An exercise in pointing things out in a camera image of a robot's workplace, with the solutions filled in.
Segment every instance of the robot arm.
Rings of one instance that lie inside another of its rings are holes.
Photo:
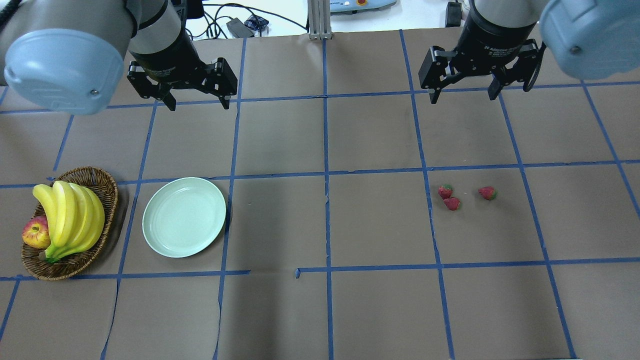
[[[201,0],[10,0],[0,19],[1,84],[43,107],[73,114],[103,110],[122,77],[142,97],[175,109],[172,88],[194,88],[228,109],[237,78],[227,61],[200,60],[184,23]]]
[[[442,89],[467,76],[493,74],[494,100],[517,81],[529,91],[548,46],[560,68],[579,79],[606,78],[640,66],[640,2],[634,0],[468,0],[469,15],[452,51],[432,46],[420,86],[435,104]],[[527,39],[540,20],[544,42]],[[516,60],[511,68],[508,64]]]

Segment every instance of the power adapter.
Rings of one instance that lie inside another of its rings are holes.
[[[255,36],[250,28],[247,28],[240,19],[235,18],[227,23],[227,29],[236,38],[252,38]]]
[[[460,26],[462,21],[462,4],[457,1],[447,3],[447,15],[445,18],[445,28]]]

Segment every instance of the grid square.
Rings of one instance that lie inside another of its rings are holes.
[[[218,359],[326,360],[326,274],[225,278]]]
[[[233,70],[236,78],[240,79],[240,64],[242,59],[242,39],[225,39],[225,41],[203,39],[193,42],[198,56],[205,63],[214,63],[218,58],[224,58]],[[218,98],[211,95],[199,92],[198,90],[172,90],[171,92],[176,101],[217,101]]]
[[[456,359],[566,359],[544,266],[445,269]]]
[[[329,94],[409,90],[397,31],[333,34],[326,68]]]
[[[328,100],[330,170],[421,167],[411,97]]]
[[[152,110],[107,109],[74,117],[58,174],[91,165],[107,170],[117,181],[137,179]]]
[[[640,222],[615,165],[528,168],[552,259],[640,256]]]
[[[434,263],[422,172],[330,178],[333,266]]]
[[[45,181],[53,173],[68,122],[64,113],[0,115],[0,184]]]
[[[37,204],[31,188],[0,189],[0,277],[29,275],[20,260],[22,228]]]
[[[443,263],[542,260],[531,207],[515,168],[446,170],[429,173],[433,227]],[[451,184],[460,209],[450,211],[438,187]],[[484,200],[478,189],[493,186],[495,200]]]
[[[236,112],[220,104],[158,108],[145,162],[145,179],[228,176]]]
[[[236,175],[324,171],[323,101],[242,104]]]
[[[505,91],[503,96],[524,163],[612,160],[581,88]]]
[[[116,298],[113,279],[22,281],[6,324],[3,359],[98,359]]]
[[[219,277],[122,279],[106,359],[211,359]]]
[[[324,177],[236,179],[227,270],[326,265]]]
[[[215,184],[225,199],[229,194],[229,182],[211,181]],[[166,183],[148,183],[140,186],[138,203],[131,226],[131,235],[127,244],[127,256],[125,258],[124,272],[127,274],[158,273],[158,272],[194,272],[220,270],[222,264],[222,248],[224,243],[225,228],[223,227],[215,240],[198,254],[186,258],[168,258],[156,253],[145,240],[142,234],[142,216],[145,208],[153,196]]]
[[[127,237],[127,227],[136,195],[136,185],[118,185],[118,209],[111,223],[109,238],[93,263],[84,274],[117,274],[122,258],[122,248]]]
[[[554,266],[575,352],[588,359],[640,354],[640,263]]]
[[[640,85],[592,86],[589,94],[621,160],[640,159]]]
[[[332,277],[336,360],[449,358],[437,270]]]
[[[502,108],[484,92],[446,94],[431,104],[417,94],[422,149],[427,166],[512,164],[516,162]],[[460,106],[460,104],[482,106]]]
[[[322,94],[322,42],[308,35],[248,38],[245,52],[243,98]]]

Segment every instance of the strawberry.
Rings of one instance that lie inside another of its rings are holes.
[[[450,198],[451,195],[453,195],[453,187],[449,184],[442,185],[438,188],[438,195],[440,195],[442,200]]]
[[[478,189],[478,192],[487,200],[493,200],[498,196],[498,192],[495,191],[493,186],[485,186],[484,188]]]
[[[456,211],[460,208],[460,200],[457,197],[444,199],[444,204],[447,206],[447,209],[451,211]]]

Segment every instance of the blue tape grid line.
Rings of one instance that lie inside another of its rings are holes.
[[[557,85],[536,85],[534,88],[579,88],[582,86],[596,87],[596,86],[620,86],[620,85],[640,85],[640,81],[618,81],[607,83],[584,83],[582,84],[557,84]],[[446,88],[442,89],[442,92],[473,92],[473,91],[486,91],[487,88]],[[521,86],[507,86],[503,90],[521,90]],[[301,95],[301,96],[281,96],[281,97],[254,97],[242,99],[242,102],[255,102],[255,101],[283,101],[283,100],[301,100],[301,99],[323,99],[334,97],[365,97],[365,96],[387,96],[387,95],[407,95],[407,94],[426,94],[427,90],[405,90],[405,91],[391,91],[391,92],[363,92],[353,94],[322,94],[322,95]],[[178,105],[195,105],[195,104],[216,104],[219,100],[203,100],[203,101],[179,101]],[[237,99],[231,99],[231,103],[239,102]],[[109,105],[107,109],[126,109],[126,108],[150,108],[154,106],[153,103],[146,104],[122,104],[122,105]],[[10,114],[23,114],[23,113],[49,113],[52,112],[48,109],[28,109],[28,110],[4,110],[0,111],[0,115]]]
[[[444,275],[442,273],[442,262],[440,260],[440,251],[438,250],[438,242],[436,241],[435,228],[433,226],[433,205],[431,202],[431,190],[429,185],[429,173],[427,169],[427,163],[424,158],[424,151],[422,149],[422,135],[420,133],[420,121],[418,118],[418,109],[415,102],[415,94],[413,91],[413,78],[411,75],[411,66],[409,64],[409,55],[406,51],[406,43],[404,42],[404,33],[399,30],[400,42],[402,43],[402,50],[404,54],[404,64],[406,66],[406,74],[409,80],[409,89],[411,90],[411,105],[413,108],[413,122],[415,125],[415,134],[418,141],[418,150],[420,152],[420,162],[422,163],[422,176],[424,177],[424,191],[427,198],[427,207],[429,210],[429,227],[431,228],[431,240],[433,241],[433,254],[435,255],[436,266],[438,269],[438,285],[440,287],[440,300],[442,301],[442,316],[444,319],[444,327],[447,335],[447,346],[449,347],[449,358],[455,360],[455,351],[453,348],[453,337],[451,335],[451,322],[449,321],[449,306],[447,305],[447,293],[444,284]]]
[[[532,197],[531,197],[531,193],[528,187],[528,182],[526,180],[526,175],[524,172],[525,168],[532,168],[532,167],[562,167],[562,166],[586,166],[586,165],[617,165],[618,169],[620,171],[620,174],[623,178],[623,181],[625,183],[625,186],[627,187],[627,191],[629,192],[630,198],[633,202],[633,205],[636,209],[636,212],[638,214],[638,216],[640,217],[640,208],[638,206],[638,203],[636,201],[635,195],[629,185],[628,179],[626,177],[626,174],[624,173],[624,169],[622,168],[621,164],[623,163],[640,163],[640,160],[620,160],[614,150],[614,147],[612,145],[612,142],[607,134],[607,131],[600,119],[600,116],[595,108],[595,105],[593,104],[593,101],[591,99],[591,96],[588,92],[588,87],[591,86],[616,86],[616,85],[640,85],[640,81],[625,81],[625,82],[608,82],[608,83],[585,83],[583,81],[581,81],[579,84],[564,84],[564,85],[538,85],[536,86],[536,88],[573,88],[573,87],[582,87],[584,89],[584,92],[589,100],[589,104],[591,105],[591,108],[593,110],[593,113],[596,117],[596,120],[598,122],[598,125],[600,126],[603,135],[605,136],[605,139],[607,140],[607,144],[612,152],[612,155],[614,156],[614,161],[592,161],[592,162],[576,162],[576,163],[531,163],[531,164],[523,164],[522,160],[520,159],[519,156],[519,151],[517,149],[517,144],[515,142],[515,137],[513,136],[513,130],[511,129],[511,125],[510,125],[510,121],[508,119],[508,115],[506,113],[506,107],[504,105],[504,100],[502,99],[502,96],[500,96],[500,103],[503,109],[503,112],[505,114],[505,118],[506,118],[506,122],[509,128],[509,133],[514,145],[514,150],[516,151],[516,155],[518,158],[518,164],[503,164],[503,165],[465,165],[465,166],[448,166],[448,167],[427,167],[426,166],[426,161],[424,159],[424,152],[422,150],[422,140],[421,140],[421,135],[420,135],[420,128],[419,128],[419,121],[418,121],[418,115],[417,115],[417,109],[416,109],[416,101],[415,101],[415,94],[425,94],[426,90],[415,90],[413,88],[413,83],[412,83],[412,76],[411,76],[411,70],[410,70],[410,65],[409,65],[409,61],[408,61],[408,55],[406,52],[406,44],[404,42],[404,35],[402,30],[399,31],[400,34],[400,38],[401,38],[401,42],[402,42],[402,46],[403,46],[403,53],[404,53],[404,58],[405,58],[405,65],[407,68],[407,75],[408,75],[408,79],[409,79],[409,85],[410,85],[410,90],[409,91],[396,91],[396,92],[368,92],[368,93],[357,93],[357,94],[328,94],[327,91],[327,77],[326,77],[326,41],[323,40],[323,94],[322,95],[306,95],[306,96],[290,96],[290,97],[266,97],[266,98],[254,98],[254,99],[242,99],[241,98],[241,86],[242,86],[242,79],[243,79],[243,68],[244,68],[244,56],[245,56],[245,49],[246,49],[246,39],[243,41],[243,50],[242,50],[242,60],[241,60],[241,70],[240,70],[240,80],[239,80],[239,92],[238,92],[238,99],[233,99],[231,100],[231,102],[236,102],[237,103],[237,107],[238,107],[238,111],[237,111],[237,117],[236,117],[236,131],[235,131],[235,135],[234,135],[234,152],[233,152],[233,157],[232,157],[232,172],[231,172],[231,176],[219,176],[219,177],[211,177],[211,178],[206,178],[206,179],[213,179],[213,180],[217,180],[217,179],[228,179],[230,180],[230,195],[229,195],[229,200],[228,200],[228,209],[230,209],[231,206],[231,201],[232,201],[232,189],[233,189],[233,180],[234,179],[262,179],[262,178],[269,178],[269,177],[295,177],[295,176],[325,176],[325,191],[326,191],[326,196],[327,196],[327,203],[326,203],[326,241],[327,241],[327,267],[320,267],[320,268],[299,268],[296,271],[296,276],[299,277],[301,273],[303,272],[326,272],[327,273],[327,301],[328,301],[328,321],[329,321],[329,340],[330,340],[330,344],[329,344],[329,351],[330,351],[330,359],[333,359],[333,312],[332,312],[332,289],[331,289],[331,273],[332,272],[341,272],[341,271],[376,271],[376,270],[419,270],[419,269],[437,269],[438,270],[438,274],[439,274],[439,282],[440,282],[440,290],[441,290],[441,297],[442,297],[442,302],[443,302],[443,312],[444,312],[444,317],[445,317],[445,327],[447,329],[447,342],[449,345],[449,352],[450,352],[450,357],[452,359],[454,359],[454,353],[453,353],[453,345],[452,345],[452,340],[451,340],[451,330],[450,330],[450,326],[449,326],[449,319],[448,319],[448,310],[447,310],[447,304],[446,304],[446,295],[445,295],[445,291],[444,291],[444,278],[442,276],[442,269],[443,268],[478,268],[478,267],[500,267],[500,266],[541,266],[541,265],[545,265],[549,271],[549,275],[550,275],[550,280],[552,283],[552,288],[554,290],[554,296],[556,297],[556,302],[559,305],[559,315],[561,317],[561,321],[563,323],[563,330],[565,333],[565,337],[567,339],[567,343],[568,346],[570,348],[570,353],[572,355],[572,357],[575,357],[575,352],[573,351],[573,346],[571,344],[571,339],[569,336],[569,332],[568,332],[568,328],[566,326],[566,320],[564,319],[564,314],[563,314],[563,310],[561,308],[560,305],[560,300],[559,300],[559,295],[557,293],[557,286],[555,284],[555,279],[553,277],[553,273],[552,273],[552,269],[551,269],[551,265],[570,265],[570,264],[590,264],[590,263],[629,263],[629,262],[640,262],[640,258],[602,258],[602,259],[566,259],[566,260],[549,260],[548,255],[547,255],[547,251],[546,251],[546,247],[544,245],[544,240],[542,238],[542,234],[541,234],[541,230],[540,230],[540,225],[538,223],[538,219],[537,219],[537,214],[535,213],[535,208],[534,208],[534,204],[532,201]],[[509,86],[507,88],[505,88],[505,90],[518,90],[520,87],[518,86]],[[444,92],[473,92],[473,91],[485,91],[486,88],[460,88],[460,89],[444,89]],[[2,92],[2,94],[0,95],[0,104],[2,103],[2,101],[4,100],[6,94],[8,92],[8,88],[5,88]],[[422,168],[395,168],[395,169],[372,169],[372,170],[356,170],[356,171],[343,171],[343,170],[338,170],[338,171],[329,171],[328,170],[328,122],[327,122],[327,99],[329,98],[339,98],[339,97],[367,97],[367,96],[382,96],[382,95],[407,95],[410,94],[412,97],[412,106],[413,106],[413,113],[414,113],[414,121],[415,121],[415,126],[416,126],[416,132],[417,132],[417,138],[418,138],[418,143],[419,143],[419,150],[420,150],[420,159],[422,162]],[[324,102],[324,160],[325,160],[325,168],[324,168],[324,172],[299,172],[299,173],[286,173],[286,174],[257,174],[257,175],[246,175],[246,176],[235,176],[234,175],[234,168],[235,168],[235,158],[236,158],[236,151],[237,151],[237,132],[238,132],[238,128],[239,128],[239,110],[240,110],[240,104],[242,102],[256,102],[256,101],[284,101],[284,100],[298,100],[298,99],[323,99]],[[219,102],[218,100],[211,100],[211,101],[187,101],[187,102],[179,102],[180,105],[190,105],[190,104],[210,104],[210,103],[217,103]],[[127,246],[128,246],[128,241],[129,241],[129,236],[131,234],[131,227],[132,227],[132,222],[133,222],[133,218],[134,218],[134,212],[136,209],[136,205],[137,205],[137,200],[138,200],[138,195],[140,193],[140,186],[141,184],[144,183],[161,183],[161,182],[168,182],[168,181],[172,181],[175,179],[142,179],[142,174],[144,171],[144,166],[145,166],[145,159],[146,159],[146,155],[147,155],[147,151],[148,151],[148,144],[149,144],[149,140],[150,140],[150,136],[151,136],[151,131],[152,131],[152,127],[153,127],[153,121],[154,121],[154,116],[157,110],[157,107],[161,106],[160,104],[158,104],[157,102],[154,103],[146,103],[146,104],[123,104],[123,105],[112,105],[112,106],[108,106],[109,109],[116,109],[116,108],[141,108],[141,107],[153,107],[153,114],[152,114],[152,118],[150,120],[150,125],[149,125],[149,130],[148,130],[148,134],[147,134],[147,140],[145,142],[145,150],[143,152],[143,158],[141,161],[141,166],[140,166],[140,172],[139,172],[139,176],[138,176],[138,180],[132,180],[132,181],[121,181],[119,182],[119,184],[135,184],[136,185],[136,193],[133,199],[133,204],[132,204],[132,209],[131,209],[131,214],[130,214],[130,218],[129,218],[129,224],[127,226],[127,234],[125,237],[125,243],[124,243],[124,247],[123,247],[123,252],[122,252],[122,257],[121,257],[121,261],[120,261],[120,266],[118,268],[118,273],[117,274],[87,274],[87,275],[78,275],[76,277],[74,277],[73,279],[117,279],[117,283],[116,283],[116,302],[117,302],[117,294],[119,291],[119,285],[120,285],[120,279],[132,279],[132,278],[151,278],[151,277],[189,277],[189,276],[220,276],[220,291],[219,291],[219,303],[220,303],[220,310],[222,307],[222,290],[224,288],[224,277],[226,275],[246,275],[249,273],[248,270],[242,270],[242,271],[226,271],[226,255],[227,255],[227,247],[228,247],[228,220],[227,220],[227,228],[225,229],[225,242],[224,242],[224,248],[223,248],[223,267],[222,267],[222,271],[216,272],[177,272],[177,273],[155,273],[155,274],[123,274],[122,270],[124,267],[124,260],[126,257],[126,252],[127,252]],[[41,113],[41,112],[49,112],[49,110],[10,110],[10,111],[0,111],[0,114],[16,114],[16,113]],[[72,125],[73,122],[73,116],[70,117],[69,122],[67,124],[67,128],[65,130],[65,135],[63,137],[60,149],[59,149],[59,153],[58,153],[58,157],[56,158],[56,162],[54,165],[54,171],[57,171],[57,167],[60,164],[60,159],[61,159],[61,155],[62,152],[64,150],[64,146],[66,144],[66,140],[68,138],[68,134],[70,131],[70,127]],[[473,170],[473,169],[484,169],[484,168],[519,168],[521,171],[521,174],[523,176],[523,181],[525,183],[525,188],[527,190],[527,196],[529,198],[529,202],[530,202],[530,206],[532,209],[532,215],[534,217],[534,222],[536,223],[536,230],[538,231],[539,237],[540,237],[540,242],[541,242],[541,248],[543,251],[543,255],[545,256],[545,260],[544,261],[520,261],[520,262],[496,262],[496,263],[451,263],[451,264],[442,264],[440,262],[440,256],[439,256],[439,251],[437,249],[437,243],[436,243],[436,239],[435,239],[435,234],[434,234],[434,229],[433,229],[433,218],[431,216],[431,196],[430,196],[430,191],[429,191],[429,183],[428,183],[428,172],[429,171],[444,171],[444,170]],[[436,255],[436,263],[435,264],[426,264],[426,265],[372,265],[372,266],[336,266],[336,267],[332,267],[331,266],[331,259],[330,259],[330,203],[329,203],[329,178],[330,176],[333,175],[346,175],[346,174],[379,174],[379,173],[389,173],[389,172],[423,172],[424,177],[425,177],[425,189],[426,189],[426,196],[427,196],[427,200],[428,200],[428,208],[429,208],[429,221],[431,222],[431,232],[432,232],[432,238],[433,238],[433,243],[434,243],[434,250],[435,250],[435,255]],[[33,187],[35,184],[3,184],[0,185],[0,189],[2,188],[31,188]],[[11,301],[8,305],[8,309],[5,313],[4,316],[4,320],[3,320],[3,324],[2,324],[2,328],[0,329],[0,338],[2,333],[4,332],[4,328],[6,327],[6,322],[8,320],[9,317],[9,313],[11,310],[11,306],[13,304],[13,301],[15,299],[15,295],[19,286],[19,283],[21,281],[29,281],[29,280],[35,280],[35,278],[33,277],[24,277],[21,275],[18,275],[16,277],[0,277],[0,281],[15,281],[15,286],[13,289],[13,293],[12,293],[12,297],[11,297]],[[106,348],[107,348],[107,344],[108,344],[108,339],[107,342],[105,344],[105,347],[103,349],[103,353],[101,355],[101,359],[104,358],[105,354],[106,354]],[[214,359],[217,359],[217,346],[216,346],[216,352],[214,353]]]
[[[142,173],[145,170],[145,162],[147,160],[147,151],[149,149],[149,141],[151,140],[151,132],[154,128],[154,121],[156,118],[157,101],[153,103],[153,110],[149,119],[149,128],[147,131],[147,137],[145,139],[145,148],[142,152],[142,159],[140,160],[140,169],[138,171],[138,180],[142,179]],[[127,249],[129,248],[129,237],[131,236],[131,229],[133,227],[133,219],[136,213],[136,206],[138,205],[138,195],[140,194],[141,184],[136,185],[136,192],[133,196],[133,203],[131,204],[131,214],[129,214],[129,223],[127,224],[127,233],[124,238],[124,244],[122,245],[122,255],[120,256],[120,264],[118,265],[118,276],[116,277],[116,297],[113,303],[113,312],[111,314],[111,324],[109,325],[109,332],[107,333],[107,339],[104,342],[104,347],[100,353],[100,360],[104,360],[107,355],[107,348],[109,346],[109,339],[111,338],[111,331],[113,330],[113,323],[116,318],[116,309],[118,307],[118,296],[120,294],[120,281],[122,280],[122,270],[124,269],[125,258],[127,257]]]
[[[11,308],[13,307],[13,302],[15,301],[15,295],[18,293],[18,286],[20,286],[19,279],[15,280],[15,284],[13,285],[13,291],[11,292],[11,298],[9,298],[9,304],[6,306],[6,311],[4,312],[2,326],[0,326],[0,341],[2,341],[2,336],[4,335],[4,329],[6,328],[6,323],[9,321],[9,314],[11,314]]]
[[[584,81],[580,81],[581,85],[582,85],[582,89],[584,90],[584,95],[586,95],[587,100],[589,101],[589,105],[591,106],[591,111],[593,111],[593,115],[596,118],[596,121],[598,122],[598,125],[600,126],[600,130],[602,131],[602,135],[604,136],[605,140],[607,141],[607,146],[609,146],[609,150],[611,151],[611,154],[613,155],[613,160],[615,161],[616,166],[618,167],[618,170],[620,171],[620,176],[622,176],[622,181],[625,183],[625,187],[627,188],[627,192],[629,193],[629,197],[631,198],[631,203],[634,205],[634,208],[636,209],[636,214],[638,215],[638,217],[640,218],[640,207],[638,206],[638,202],[636,201],[636,196],[634,195],[634,191],[631,189],[631,185],[629,184],[629,180],[627,179],[627,174],[625,173],[625,169],[622,167],[622,163],[618,157],[618,153],[616,153],[616,149],[614,149],[613,147],[613,143],[611,142],[611,138],[609,138],[609,134],[607,132],[607,129],[604,126],[604,123],[602,122],[602,119],[600,118],[600,114],[598,113],[598,110],[596,109],[595,104],[593,103],[593,99],[591,98],[591,94],[589,93],[589,89],[587,89],[586,84],[584,83]]]
[[[542,228],[540,227],[540,221],[538,221],[538,213],[536,211],[536,205],[533,202],[533,196],[531,195],[531,189],[529,188],[529,182],[527,180],[527,174],[525,171],[525,167],[522,164],[522,158],[520,157],[520,150],[518,150],[518,144],[516,142],[515,134],[513,132],[513,128],[511,127],[511,121],[509,120],[509,114],[507,112],[506,105],[504,104],[504,99],[502,98],[502,94],[499,95],[500,106],[502,107],[502,113],[504,114],[504,120],[507,125],[507,129],[509,130],[509,137],[511,137],[511,143],[513,144],[513,151],[516,155],[516,160],[520,165],[520,175],[522,176],[522,182],[524,184],[525,191],[527,193],[527,198],[529,199],[529,207],[531,208],[531,215],[533,216],[533,222],[536,226],[536,232],[538,233],[538,239],[540,240],[540,248],[542,250],[542,255],[545,259],[545,265],[547,267],[547,273],[549,276],[549,282],[551,283],[551,289],[554,293],[554,298],[556,300],[556,306],[558,310],[558,315],[560,316],[560,322],[562,324],[564,338],[566,340],[567,347],[569,349],[569,355],[571,358],[575,358],[575,350],[573,348],[573,342],[571,340],[571,334],[569,333],[569,326],[566,323],[566,318],[564,317],[564,310],[562,307],[562,302],[560,301],[560,294],[557,289],[556,277],[554,276],[553,268],[551,267],[551,262],[549,261],[549,254],[547,252],[547,246],[545,245],[545,239],[542,235]]]
[[[6,97],[6,93],[9,91],[9,86],[5,86],[2,90],[2,95],[0,95],[0,105],[2,105],[4,98]]]
[[[620,160],[622,164],[639,164],[640,160]],[[614,160],[603,161],[576,161],[572,163],[526,163],[523,164],[525,168],[537,168],[537,167],[576,167],[576,166],[591,166],[591,165],[615,165]],[[520,168],[518,164],[492,164],[492,165],[451,165],[451,166],[439,166],[439,167],[427,167],[428,172],[432,171],[448,171],[448,170],[482,170],[482,169],[496,169],[496,168]],[[363,169],[363,170],[331,170],[329,175],[350,175],[350,174],[388,174],[397,172],[422,172],[422,168],[381,168],[381,169]],[[252,174],[252,175],[235,175],[234,179],[271,179],[277,177],[305,177],[305,176],[324,176],[324,172],[285,172],[277,174]],[[205,180],[230,180],[230,176],[213,176],[213,177],[201,177]],[[125,180],[119,181],[118,185],[136,185],[136,184],[149,184],[149,183],[169,183],[170,181],[178,180],[179,177],[163,177],[154,179],[140,179],[140,180]],[[0,189],[13,189],[13,188],[32,188],[36,184],[0,184]]]
[[[326,313],[327,313],[327,338],[329,360],[333,360],[333,286],[331,266],[331,213],[329,196],[329,113],[327,101],[327,66],[326,66],[326,39],[322,40],[322,68],[323,68],[323,142],[324,142],[324,231],[326,240]]]
[[[60,165],[60,159],[62,158],[62,152],[65,150],[65,145],[67,144],[67,138],[69,137],[69,131],[71,130],[71,125],[74,123],[74,115],[69,116],[69,122],[67,122],[67,128],[65,129],[65,135],[62,137],[62,142],[60,143],[60,149],[58,150],[58,156],[56,157],[56,163],[53,165],[53,171],[58,171],[58,165]]]
[[[218,337],[216,338],[216,348],[213,353],[213,360],[218,359],[218,344],[220,344],[220,329],[222,326],[222,305],[224,299],[224,291],[225,291],[225,278],[227,271],[227,253],[229,249],[229,231],[231,228],[231,209],[233,206],[233,196],[234,196],[234,179],[236,176],[236,158],[237,158],[237,148],[238,148],[238,132],[240,129],[240,106],[242,105],[242,90],[243,90],[243,80],[244,80],[244,60],[246,55],[246,38],[243,39],[242,42],[242,55],[240,60],[240,74],[238,79],[238,92],[237,92],[237,113],[236,113],[236,126],[234,129],[234,148],[231,156],[231,173],[229,176],[229,199],[227,202],[227,219],[225,221],[225,240],[222,247],[222,265],[221,270],[222,274],[220,275],[220,284],[218,287],[218,305],[220,307],[220,317],[218,318]]]

